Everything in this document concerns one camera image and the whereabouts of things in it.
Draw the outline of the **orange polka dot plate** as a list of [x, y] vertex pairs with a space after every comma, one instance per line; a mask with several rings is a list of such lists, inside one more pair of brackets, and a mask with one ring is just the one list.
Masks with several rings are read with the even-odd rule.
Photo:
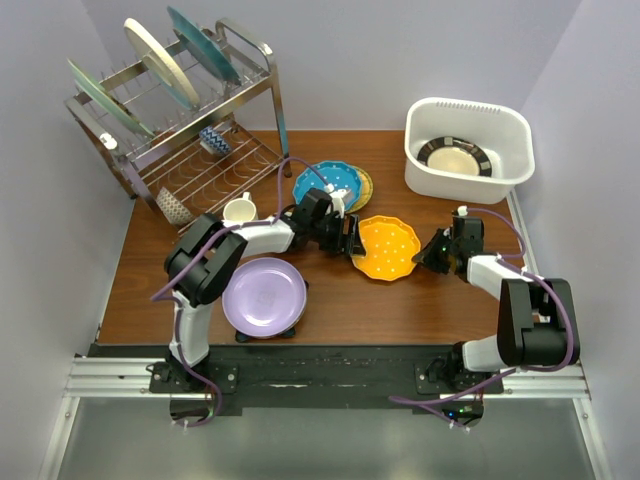
[[397, 217], [376, 215], [359, 222], [366, 255], [354, 256], [352, 263], [372, 280], [392, 282], [409, 276], [421, 250], [413, 228]]

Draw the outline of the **black striped cream plate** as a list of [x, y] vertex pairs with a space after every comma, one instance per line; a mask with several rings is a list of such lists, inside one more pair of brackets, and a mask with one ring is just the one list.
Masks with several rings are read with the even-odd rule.
[[442, 136], [427, 141], [418, 151], [424, 166], [454, 174], [491, 177], [493, 165], [478, 145], [466, 140]]

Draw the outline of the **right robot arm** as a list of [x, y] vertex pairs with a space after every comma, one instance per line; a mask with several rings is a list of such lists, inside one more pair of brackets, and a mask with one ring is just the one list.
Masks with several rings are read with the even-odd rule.
[[564, 279], [545, 279], [484, 248], [484, 223], [463, 213], [436, 231], [413, 261], [439, 274], [455, 274], [499, 302], [497, 331], [480, 340], [455, 344], [426, 368], [459, 393], [488, 375], [524, 368], [554, 372], [580, 359], [581, 345], [572, 291]]

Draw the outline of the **blue polka dot plate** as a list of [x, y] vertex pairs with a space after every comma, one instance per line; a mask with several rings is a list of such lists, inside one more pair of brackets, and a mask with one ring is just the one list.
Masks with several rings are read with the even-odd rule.
[[354, 166], [341, 161], [327, 160], [315, 164], [314, 168], [320, 175], [317, 175], [310, 168], [306, 168], [294, 183], [292, 194], [297, 203], [302, 200], [309, 189], [323, 189], [326, 182], [332, 184], [336, 190], [349, 191], [345, 201], [346, 209], [350, 209], [360, 198], [363, 182]]

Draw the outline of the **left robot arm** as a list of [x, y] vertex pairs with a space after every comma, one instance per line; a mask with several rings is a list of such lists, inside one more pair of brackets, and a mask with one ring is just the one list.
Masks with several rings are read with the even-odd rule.
[[168, 283], [152, 299], [174, 303], [174, 333], [169, 350], [178, 362], [173, 382], [185, 392], [207, 380], [201, 362], [209, 355], [212, 304], [220, 298], [240, 261], [247, 257], [297, 251], [309, 242], [324, 252], [363, 257], [359, 219], [346, 212], [354, 197], [348, 189], [312, 188], [288, 213], [265, 220], [223, 222], [201, 215], [164, 262]]

